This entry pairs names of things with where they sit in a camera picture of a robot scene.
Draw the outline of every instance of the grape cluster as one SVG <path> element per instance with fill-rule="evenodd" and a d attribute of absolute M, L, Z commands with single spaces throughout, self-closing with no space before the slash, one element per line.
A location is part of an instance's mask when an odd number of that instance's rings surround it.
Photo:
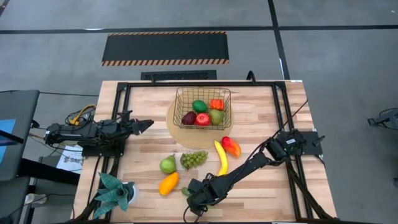
<path fill-rule="evenodd" d="M 207 160 L 207 155 L 209 153 L 206 151 L 199 151 L 199 152 L 193 152 L 193 153 L 185 153 L 182 154 L 180 163 L 184 168 L 187 170 L 200 166 L 204 164 Z"/>

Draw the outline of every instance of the wire basket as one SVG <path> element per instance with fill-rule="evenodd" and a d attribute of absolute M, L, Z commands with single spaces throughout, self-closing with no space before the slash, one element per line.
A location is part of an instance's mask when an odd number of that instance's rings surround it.
<path fill-rule="evenodd" d="M 198 126 L 198 125 L 185 125 L 182 124 L 182 118 L 189 111 L 194 111 L 192 103 L 195 100 L 202 100 L 207 105 L 208 113 L 210 109 L 210 100 L 223 100 L 224 101 L 224 118 L 223 122 L 219 125 Z M 180 87 L 175 94 L 174 105 L 174 125 L 180 128 L 190 129 L 209 129 L 209 130 L 224 130 L 231 126 L 231 91 L 225 88 L 195 88 L 195 87 Z"/>

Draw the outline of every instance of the black floor mat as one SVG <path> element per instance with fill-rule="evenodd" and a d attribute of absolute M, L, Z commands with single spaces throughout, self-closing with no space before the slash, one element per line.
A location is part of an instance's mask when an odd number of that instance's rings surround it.
<path fill-rule="evenodd" d="M 142 72 L 141 80 L 216 80 L 216 70 Z"/>
<path fill-rule="evenodd" d="M 225 31 L 110 34 L 102 66 L 229 63 Z"/>

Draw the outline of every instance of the yellow black striped edge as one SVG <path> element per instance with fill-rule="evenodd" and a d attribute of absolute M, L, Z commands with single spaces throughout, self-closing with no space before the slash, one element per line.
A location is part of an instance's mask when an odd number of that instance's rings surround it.
<path fill-rule="evenodd" d="M 228 59 L 178 59 L 178 60 L 107 60 L 102 66 L 138 66 L 138 65 L 221 65 Z"/>
<path fill-rule="evenodd" d="M 225 34 L 225 31 L 178 31 L 178 32 L 131 32 L 131 33 L 114 33 L 111 35 L 157 35 L 157 34 Z"/>

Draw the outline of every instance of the green pear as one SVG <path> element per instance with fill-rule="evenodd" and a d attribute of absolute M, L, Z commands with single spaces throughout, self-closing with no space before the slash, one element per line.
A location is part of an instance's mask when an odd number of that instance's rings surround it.
<path fill-rule="evenodd" d="M 211 110 L 209 115 L 213 125 L 219 125 L 223 122 L 224 112 L 219 110 Z"/>
<path fill-rule="evenodd" d="M 168 156 L 160 162 L 160 170 L 165 174 L 171 174 L 175 172 L 175 157 L 174 154 Z"/>

